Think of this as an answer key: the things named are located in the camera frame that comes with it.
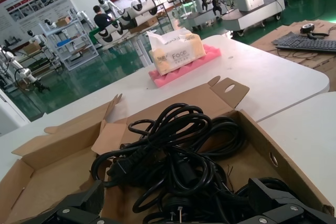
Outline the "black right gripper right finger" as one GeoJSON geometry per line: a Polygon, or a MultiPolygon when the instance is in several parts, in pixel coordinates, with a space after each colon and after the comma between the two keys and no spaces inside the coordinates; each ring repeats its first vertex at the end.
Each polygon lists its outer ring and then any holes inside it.
{"type": "Polygon", "coordinates": [[[291,189],[276,178],[250,178],[236,192],[247,202],[238,223],[335,223],[334,209],[324,205],[304,182],[291,189]]]}

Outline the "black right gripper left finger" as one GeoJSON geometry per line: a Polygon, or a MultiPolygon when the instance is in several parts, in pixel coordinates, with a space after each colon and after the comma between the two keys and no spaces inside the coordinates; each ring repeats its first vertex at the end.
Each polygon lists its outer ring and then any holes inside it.
{"type": "Polygon", "coordinates": [[[105,223],[100,217],[104,204],[104,185],[97,180],[86,191],[66,196],[56,207],[25,221],[28,224],[105,223]]]}

